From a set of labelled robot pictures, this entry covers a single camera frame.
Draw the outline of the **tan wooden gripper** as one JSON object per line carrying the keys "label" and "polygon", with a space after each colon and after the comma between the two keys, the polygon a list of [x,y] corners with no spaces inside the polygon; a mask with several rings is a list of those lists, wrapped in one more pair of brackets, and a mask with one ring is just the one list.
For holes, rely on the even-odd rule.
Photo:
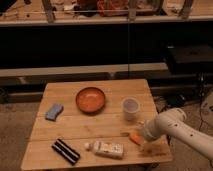
{"label": "tan wooden gripper", "polygon": [[140,145],[140,154],[144,157],[164,156],[167,154],[162,144],[144,141]]}

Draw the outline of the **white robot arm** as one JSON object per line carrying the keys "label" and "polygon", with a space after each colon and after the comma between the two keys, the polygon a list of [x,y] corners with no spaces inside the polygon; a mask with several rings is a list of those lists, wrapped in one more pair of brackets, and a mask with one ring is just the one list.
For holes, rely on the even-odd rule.
{"label": "white robot arm", "polygon": [[181,108],[161,112],[153,119],[144,122],[139,135],[147,142],[156,141],[162,135],[169,135],[213,161],[213,137],[185,124],[186,117]]}

